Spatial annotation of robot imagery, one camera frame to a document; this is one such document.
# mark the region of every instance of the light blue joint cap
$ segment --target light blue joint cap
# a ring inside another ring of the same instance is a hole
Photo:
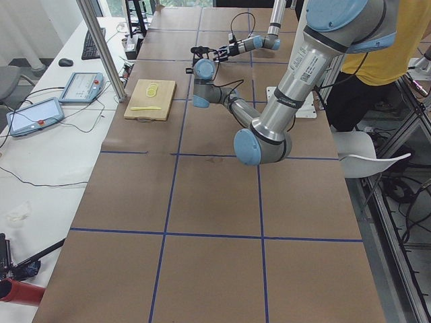
[[[239,130],[234,139],[236,157],[245,165],[257,166],[261,163],[261,146],[250,129]]]
[[[201,79],[212,79],[216,66],[209,59],[201,59],[195,64],[196,76]]]
[[[208,108],[209,101],[200,96],[193,96],[193,105],[197,108]]]
[[[272,50],[279,50],[279,48],[280,48],[280,44],[281,44],[281,41],[280,41],[280,39],[277,39],[275,42],[274,42],[274,45],[272,46]]]
[[[370,40],[369,42],[362,42],[360,44],[350,46],[349,49],[347,50],[347,53],[353,54],[358,52],[373,52],[375,50],[380,50],[380,49],[390,47],[394,43],[396,35],[397,33],[394,32],[393,34],[389,34],[384,37],[373,39],[373,40]]]
[[[261,48],[263,46],[262,36],[255,36],[253,38],[253,45],[255,48]]]
[[[331,32],[352,22],[368,0],[311,0],[307,5],[307,24],[317,32]]]

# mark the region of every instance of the gray chair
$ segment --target gray chair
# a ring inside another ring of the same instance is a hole
[[[0,66],[0,104],[4,103],[18,86],[20,79],[25,79],[32,86],[34,82],[21,74],[21,68],[16,66]]]

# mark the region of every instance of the black pants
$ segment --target black pants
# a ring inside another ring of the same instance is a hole
[[[340,72],[337,82],[347,79],[350,74]],[[370,86],[356,76],[335,85],[327,99],[326,114],[329,124],[338,131],[352,131],[365,114],[377,102],[385,100],[394,83]]]

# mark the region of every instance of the cutting board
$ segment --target cutting board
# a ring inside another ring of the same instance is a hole
[[[157,85],[153,97],[147,95],[150,86]],[[160,79],[140,79],[133,90],[127,109],[124,113],[126,119],[161,120],[166,121],[169,115],[170,104],[175,92],[175,81]],[[132,110],[132,108],[160,107],[159,110]]]

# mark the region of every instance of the robotic arm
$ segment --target robotic arm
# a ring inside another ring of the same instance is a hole
[[[273,16],[277,4],[279,1],[275,2]],[[399,0],[309,0],[304,42],[262,114],[232,88],[216,87],[212,82],[214,63],[202,53],[199,53],[201,56],[194,53],[197,55],[192,68],[194,105],[223,104],[244,127],[234,139],[235,153],[242,163],[279,162],[292,148],[286,131],[289,123],[332,59],[345,53],[369,52],[392,45],[398,4]],[[199,48],[201,52],[210,51]]]
[[[214,53],[214,60],[218,62],[227,61],[229,56],[236,56],[244,52],[249,52],[256,48],[278,50],[280,47],[280,39],[278,38],[278,32],[281,28],[281,22],[283,21],[285,7],[286,0],[274,1],[268,33],[264,38],[259,35],[249,35],[247,39],[237,40],[235,38],[235,35],[231,33],[229,34],[228,38],[229,45],[220,47],[218,50],[216,50]]]

